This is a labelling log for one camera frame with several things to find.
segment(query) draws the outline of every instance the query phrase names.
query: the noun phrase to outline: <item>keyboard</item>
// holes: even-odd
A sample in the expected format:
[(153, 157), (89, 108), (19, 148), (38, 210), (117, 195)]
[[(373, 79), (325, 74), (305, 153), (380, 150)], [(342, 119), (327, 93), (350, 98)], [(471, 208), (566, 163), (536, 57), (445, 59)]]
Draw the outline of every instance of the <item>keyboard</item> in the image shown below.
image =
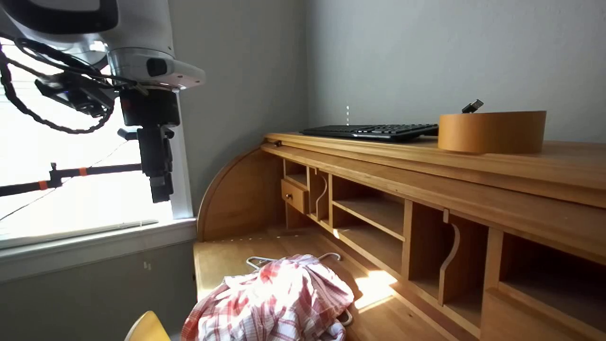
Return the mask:
[(354, 138), (354, 140), (382, 140), (405, 142), (422, 134), (435, 136), (437, 123), (403, 123), (403, 125), (322, 125), (303, 129), (308, 136)]

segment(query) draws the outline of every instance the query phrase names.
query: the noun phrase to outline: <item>white wall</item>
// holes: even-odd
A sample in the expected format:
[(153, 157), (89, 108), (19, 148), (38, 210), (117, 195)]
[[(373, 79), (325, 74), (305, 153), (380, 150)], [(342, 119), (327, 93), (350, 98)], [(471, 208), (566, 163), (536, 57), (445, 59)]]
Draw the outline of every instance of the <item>white wall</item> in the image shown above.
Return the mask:
[(303, 0), (170, 0), (180, 61), (206, 85), (182, 93), (193, 206), (212, 176), (263, 133), (305, 121)]
[(606, 142), (604, 0), (310, 0), (308, 125), (435, 121), (483, 98)]

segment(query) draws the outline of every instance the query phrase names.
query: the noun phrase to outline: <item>patterned fabric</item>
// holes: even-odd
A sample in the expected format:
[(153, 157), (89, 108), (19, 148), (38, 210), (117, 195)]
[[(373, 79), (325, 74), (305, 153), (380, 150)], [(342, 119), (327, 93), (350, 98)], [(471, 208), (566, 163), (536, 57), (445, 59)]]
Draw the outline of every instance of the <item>patterned fabric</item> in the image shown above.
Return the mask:
[(191, 309), (182, 341), (341, 341), (337, 316), (352, 301), (352, 290), (318, 258), (282, 258), (257, 273), (225, 276)]

